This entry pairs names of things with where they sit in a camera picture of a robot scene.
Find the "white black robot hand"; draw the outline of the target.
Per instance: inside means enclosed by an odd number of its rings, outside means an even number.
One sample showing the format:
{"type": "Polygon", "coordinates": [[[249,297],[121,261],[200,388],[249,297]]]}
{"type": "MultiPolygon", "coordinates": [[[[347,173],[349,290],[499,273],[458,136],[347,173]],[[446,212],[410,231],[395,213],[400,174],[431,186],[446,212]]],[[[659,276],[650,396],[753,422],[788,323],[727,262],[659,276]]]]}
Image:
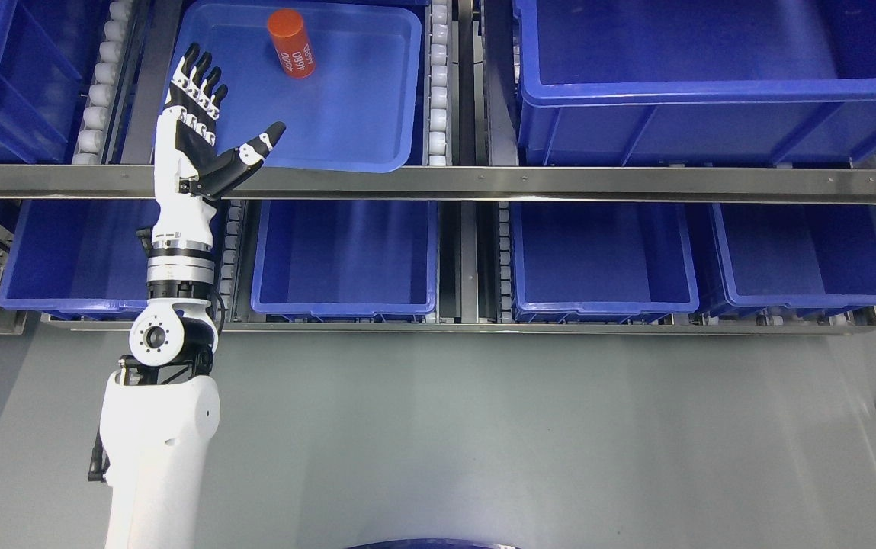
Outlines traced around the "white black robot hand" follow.
{"type": "Polygon", "coordinates": [[[228,94],[221,77],[211,52],[197,43],[172,70],[154,138],[155,247],[212,248],[216,203],[263,166],[287,131],[276,121],[242,145],[217,152],[221,103],[228,94]]]}

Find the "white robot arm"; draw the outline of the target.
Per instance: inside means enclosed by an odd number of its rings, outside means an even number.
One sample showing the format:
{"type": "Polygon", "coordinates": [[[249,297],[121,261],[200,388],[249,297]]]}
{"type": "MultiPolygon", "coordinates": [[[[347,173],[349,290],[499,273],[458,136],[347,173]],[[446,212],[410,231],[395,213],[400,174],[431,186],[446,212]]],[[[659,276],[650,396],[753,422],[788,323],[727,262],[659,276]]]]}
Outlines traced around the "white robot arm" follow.
{"type": "Polygon", "coordinates": [[[148,300],[107,379],[98,440],[111,489],[107,548],[190,548],[207,449],[220,420],[211,377],[213,247],[179,236],[146,248],[148,300]]]}

